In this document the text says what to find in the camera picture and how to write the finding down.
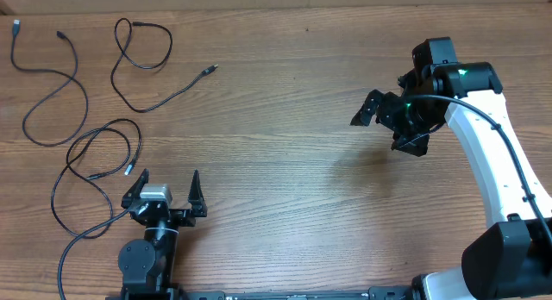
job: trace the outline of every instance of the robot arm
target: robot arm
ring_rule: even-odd
[[[199,172],[194,172],[191,181],[190,209],[171,209],[173,196],[168,184],[148,181],[146,169],[122,197],[121,207],[145,227],[144,238],[132,240],[121,249],[121,293],[106,300],[194,300],[186,297],[172,279],[179,228],[195,227],[197,217],[207,216]]]
[[[415,279],[412,287],[426,300],[550,294],[552,200],[513,132],[495,71],[457,62],[449,38],[427,40],[412,58],[414,69],[398,79],[403,94],[370,92],[351,125],[367,126],[376,115],[394,132],[392,149],[422,156],[446,122],[474,171],[488,227],[464,251],[461,267]]]

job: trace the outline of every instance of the usb connector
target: usb connector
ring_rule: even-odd
[[[204,76],[207,76],[207,75],[213,73],[216,70],[217,67],[218,67],[218,64],[214,64],[213,66],[209,66],[206,69],[204,69],[201,72],[201,74],[204,75]]]
[[[127,169],[124,171],[124,174],[129,175],[132,172],[132,170],[135,168],[135,164],[136,164],[135,159],[130,161],[129,165],[127,166]]]
[[[19,20],[14,20],[14,26],[11,28],[11,33],[14,35],[14,37],[19,34],[19,27],[21,27],[21,22]]]

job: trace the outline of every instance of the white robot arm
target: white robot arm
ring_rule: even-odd
[[[485,111],[502,126],[514,146],[538,208],[545,218],[550,218],[552,199],[536,178],[512,129],[504,95],[492,90],[473,91],[462,101]],[[445,119],[460,141],[480,187],[487,227],[496,222],[508,222],[508,217],[514,215],[524,221],[535,220],[535,212],[523,200],[524,190],[510,154],[499,134],[489,132],[489,122],[455,103],[449,105]],[[475,299],[466,286],[460,266],[426,276],[423,288],[426,300]]]
[[[530,167],[505,107],[502,84],[486,62],[457,61],[452,41],[426,40],[414,69],[398,79],[399,97],[374,90],[351,125],[372,116],[394,132],[392,149],[423,156],[430,134],[455,132],[483,198],[488,230],[461,266],[415,278],[406,299],[468,300],[552,293],[552,199]]]

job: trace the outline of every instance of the wooden table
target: wooden table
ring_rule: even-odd
[[[116,82],[137,107],[178,90],[206,66],[220,68],[183,96],[147,114],[128,109],[110,85],[119,50],[115,21],[155,22],[172,30],[168,64],[149,72],[123,61]],[[54,220],[49,196],[69,144],[38,147],[22,117],[63,78],[16,71],[9,62],[13,17],[0,17],[0,298],[57,299],[56,271],[72,237]],[[419,273],[460,263],[485,230],[483,203],[459,143],[444,128],[427,156],[391,152],[392,133],[350,127],[372,88],[398,91],[411,49],[450,36],[463,62],[489,61],[508,99],[511,121],[537,176],[552,191],[552,5],[408,6],[343,9],[192,11],[86,16],[22,16],[21,66],[71,72],[90,96],[83,132],[107,121],[136,120],[144,141],[131,176],[97,183],[113,200],[142,168],[171,185],[183,206],[201,172],[209,217],[183,229],[174,280],[188,291],[320,291],[409,284]],[[129,54],[155,63],[163,32],[137,28]],[[84,100],[71,84],[29,119],[41,141],[78,125]],[[121,129],[135,146],[132,128]],[[120,163],[125,144],[104,134],[78,166],[83,174]],[[58,189],[61,218],[84,230],[108,217],[97,191],[72,175]],[[69,253],[69,299],[117,293],[116,262],[143,236],[129,219]]]

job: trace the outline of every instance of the black cable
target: black cable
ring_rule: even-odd
[[[119,37],[117,36],[117,29],[119,27],[119,23],[121,23],[122,21],[126,21],[127,24],[129,25],[129,35],[127,36],[127,40],[125,41],[125,44],[124,44],[124,47],[121,46],[121,43],[119,42]],[[168,51],[166,52],[166,55],[165,55],[165,58],[163,58],[163,60],[153,66],[142,66],[136,62],[134,62],[128,55],[127,55],[127,49],[129,48],[129,44],[130,44],[130,40],[132,38],[132,27],[152,27],[152,28],[161,28],[163,29],[168,35],[169,35],[169,40],[171,41],[170,45],[169,45],[169,49]],[[154,110],[154,109],[157,109],[159,108],[160,106],[162,106],[163,104],[165,104],[166,102],[172,100],[173,98],[175,98],[176,96],[188,91],[192,86],[194,86],[199,80],[201,80],[201,78],[203,78],[204,76],[207,76],[207,75],[210,75],[211,73],[213,73],[216,68],[218,67],[218,64],[214,64],[213,66],[209,66],[207,67],[206,69],[202,70],[199,75],[197,75],[185,88],[181,89],[180,91],[177,91],[177,92],[174,92],[173,94],[171,94],[169,97],[167,97],[166,99],[164,99],[163,101],[155,104],[154,106],[151,106],[151,107],[148,107],[146,109],[137,109],[135,108],[134,106],[132,106],[129,101],[122,95],[122,93],[117,89],[117,87],[115,86],[115,81],[113,80],[113,77],[115,75],[115,71],[117,70],[117,67],[119,66],[119,64],[121,63],[121,60],[122,58],[124,57],[125,59],[127,59],[130,63],[132,63],[132,65],[136,66],[136,67],[139,67],[141,69],[145,69],[145,70],[153,70],[157,67],[160,67],[160,66],[163,66],[168,60],[169,60],[169,56],[171,55],[171,51],[173,50],[173,35],[171,34],[171,31],[168,30],[168,28],[165,28],[164,26],[161,26],[159,24],[153,24],[153,23],[144,23],[144,22],[130,22],[129,19],[127,18],[121,18],[119,19],[116,23],[115,23],[115,29],[114,29],[114,35],[115,35],[115,42],[117,43],[117,46],[119,47],[119,50],[121,50],[121,55],[119,56],[119,59],[117,60],[117,62],[115,63],[115,66],[113,66],[113,70],[111,71],[111,75],[110,75],[110,79],[111,79],[111,85],[113,86],[113,90],[115,90],[115,92],[119,95],[119,97],[121,97],[121,99],[127,104],[127,106],[129,108],[131,108],[133,111],[137,112],[137,113],[147,113],[148,111],[151,111],[151,110]]]
[[[77,56],[77,51],[75,50],[75,47],[74,45],[72,44],[72,42],[69,40],[69,38],[67,38],[67,36],[63,33],[61,33],[60,31],[57,32],[57,36],[59,38],[61,38],[62,40],[65,40],[69,43],[69,45],[71,46],[71,49],[72,49],[72,55],[73,57],[75,58],[75,69],[72,73],[72,76],[64,73],[64,72],[60,72],[60,71],[56,71],[54,69],[48,69],[48,68],[23,68],[23,67],[20,67],[16,64],[16,61],[14,60],[14,49],[16,48],[16,37],[17,35],[19,34],[19,29],[20,29],[20,26],[21,26],[21,23],[19,22],[19,20],[14,20],[14,26],[12,28],[12,35],[13,35],[13,40],[11,42],[11,50],[10,50],[10,59],[11,59],[11,65],[13,65],[18,71],[21,71],[21,72],[51,72],[51,73],[56,73],[58,75],[61,75],[61,76],[64,76],[67,78],[67,81],[62,84],[60,87],[58,87],[56,90],[54,90],[52,93],[46,95],[45,97],[43,97],[38,103],[36,103],[29,111],[28,113],[23,117],[23,122],[22,122],[22,130],[23,130],[23,133],[25,134],[25,136],[30,140],[32,141],[34,144],[36,145],[40,145],[40,146],[44,146],[44,147],[54,147],[54,146],[58,146],[58,145],[61,145],[61,144],[65,144],[66,142],[68,142],[70,139],[72,139],[73,137],[75,137],[75,135],[80,131],[80,129],[83,127],[83,125],[85,124],[85,121],[86,121],[86,117],[88,116],[88,96],[86,95],[86,90],[84,88],[84,86],[77,80],[75,79],[75,75],[77,74],[77,70],[78,70],[78,56]],[[79,87],[80,87],[80,90],[82,90],[83,94],[85,95],[85,104],[86,104],[86,109],[85,109],[85,115],[83,116],[83,120],[80,122],[80,124],[78,125],[78,128],[75,130],[75,132],[73,134],[71,134],[71,136],[67,137],[66,139],[62,140],[62,141],[59,141],[59,142],[56,142],[56,143],[50,143],[50,144],[47,144],[47,143],[43,143],[43,142],[39,142],[37,140],[35,140],[28,132],[27,132],[27,128],[26,128],[26,125],[27,125],[27,119],[28,117],[33,113],[33,111],[35,111],[35,109],[37,107],[39,107],[42,103],[46,102],[46,100],[48,100],[50,97],[53,97],[56,93],[58,93],[59,91],[61,91],[63,88],[65,88],[70,82],[74,82],[75,84],[77,84]]]
[[[110,217],[113,218],[113,206],[111,204],[111,201],[110,201],[110,198],[107,196],[107,194],[105,193],[104,190],[102,190],[102,188],[100,188],[97,184],[93,183],[92,180],[94,179],[98,179],[98,178],[102,178],[102,177],[106,177],[110,174],[113,174],[115,172],[118,172],[119,170],[121,170],[125,165],[126,163],[129,161],[129,158],[130,158],[130,142],[129,142],[129,139],[120,131],[116,130],[116,129],[113,129],[113,128],[108,128],[108,126],[110,126],[111,124],[114,124],[114,123],[117,123],[117,122],[130,122],[132,123],[135,127],[136,127],[136,132],[138,134],[138,145],[136,147],[136,152],[135,152],[135,155],[134,157],[132,158],[132,160],[130,161],[129,163],[129,166],[127,167],[127,170],[125,171],[125,175],[129,175],[130,172],[132,171],[132,169],[134,168],[135,164],[136,164],[136,161],[138,160],[138,155],[140,153],[140,150],[141,150],[141,132],[140,132],[140,128],[138,127],[138,125],[136,124],[136,122],[130,120],[130,119],[115,119],[113,121],[110,121],[108,123],[106,123],[105,125],[103,125],[101,128],[94,128],[82,135],[80,135],[72,144],[71,146],[69,147],[69,149],[67,150],[67,155],[66,155],[66,166],[63,168],[63,170],[61,171],[60,175],[58,176],[58,178],[56,179],[55,183],[53,184],[53,188],[52,188],[52,195],[50,197],[50,208],[52,209],[52,214],[53,216],[55,217],[56,221],[60,224],[60,226],[65,230],[67,231],[69,234],[71,234],[72,236],[78,236],[78,234],[74,231],[72,231],[71,229],[69,229],[62,221],[61,219],[58,217],[56,211],[55,211],[55,207],[54,207],[54,203],[53,203],[53,200],[55,198],[55,192],[57,190],[57,187],[58,187],[58,184],[60,183],[61,181],[61,178],[63,177],[63,175],[65,174],[65,172],[68,170],[70,170],[75,176],[77,176],[78,178],[84,180],[86,183],[88,184],[91,184],[94,188],[96,188],[103,196],[103,198],[105,198],[105,201],[107,202],[107,204],[109,205],[110,207]],[[110,171],[107,171],[107,172],[101,172],[101,173],[98,173],[98,174],[93,174],[93,175],[90,175],[89,177],[84,177],[82,175],[80,175],[77,171],[75,171],[72,167],[71,167],[71,164],[74,163],[76,160],[80,159],[83,157],[83,155],[85,154],[85,152],[88,150],[90,144],[96,139],[96,137],[102,133],[103,131],[109,131],[109,132],[113,132],[113,133],[116,133],[116,134],[119,134],[127,143],[127,157],[126,159],[116,168],[114,168],[113,170],[110,170]],[[69,157],[71,155],[71,152],[72,150],[75,148],[75,146],[77,146],[84,138],[87,138],[90,136],[90,139],[86,142],[86,145],[85,147],[77,154],[77,156],[75,156],[75,158],[69,160]],[[96,235],[93,235],[93,236],[84,236],[84,238],[86,239],[96,239],[100,236],[102,236],[105,232],[107,232],[107,230],[110,228],[110,224],[108,223],[105,227],[104,230],[102,230],[99,234],[96,234]]]
[[[550,233],[550,228],[546,224],[546,221],[544,220],[543,214],[541,213],[541,210],[538,208],[535,202],[535,195],[531,193],[529,184],[527,183],[527,178],[525,177],[524,170],[521,167],[521,163],[519,162],[518,155],[516,154],[516,151],[514,150],[513,145],[510,142],[510,139],[502,129],[502,126],[498,123],[496,123],[488,114],[483,112],[482,110],[478,109],[477,107],[473,106],[470,103],[466,103],[460,99],[452,98],[452,97],[443,97],[443,96],[434,96],[434,95],[417,95],[417,96],[408,96],[405,98],[408,101],[414,101],[414,100],[441,100],[446,101],[450,103],[457,103],[461,106],[466,107],[467,109],[472,110],[475,114],[479,115],[483,119],[485,119],[487,122],[491,123],[491,127],[493,130],[496,130],[500,137],[502,138],[502,141],[505,143],[506,148],[508,148],[508,152],[510,153],[511,160],[514,164],[514,167],[516,168],[517,175],[519,176],[519,180],[521,181],[522,188],[525,192],[524,202],[529,202],[531,208],[533,209],[533,212],[535,213],[536,219],[541,224],[541,227],[544,232],[544,237],[546,238],[546,241],[548,242],[550,248],[552,249],[552,233]]]
[[[61,254],[60,264],[58,265],[58,292],[60,293],[61,300],[66,300],[66,294],[63,292],[63,284],[61,283],[61,272],[63,271],[63,263],[66,260],[67,254],[69,253],[69,250],[73,247],[73,245],[75,245],[75,243],[78,240],[87,238],[87,236],[86,236],[87,234],[90,234],[90,233],[92,233],[92,232],[94,232],[94,231],[96,231],[96,230],[98,230],[98,229],[100,229],[104,226],[109,226],[111,223],[113,223],[113,222],[121,219],[123,216],[127,215],[128,212],[129,212],[129,209],[125,209],[121,214],[119,214],[115,217],[112,217],[109,220],[107,220],[105,222],[102,222],[102,223],[98,224],[95,227],[89,228],[88,230],[84,231],[83,233],[77,235],[77,237],[72,239],[72,241],[69,243],[69,245],[67,245],[66,249]]]

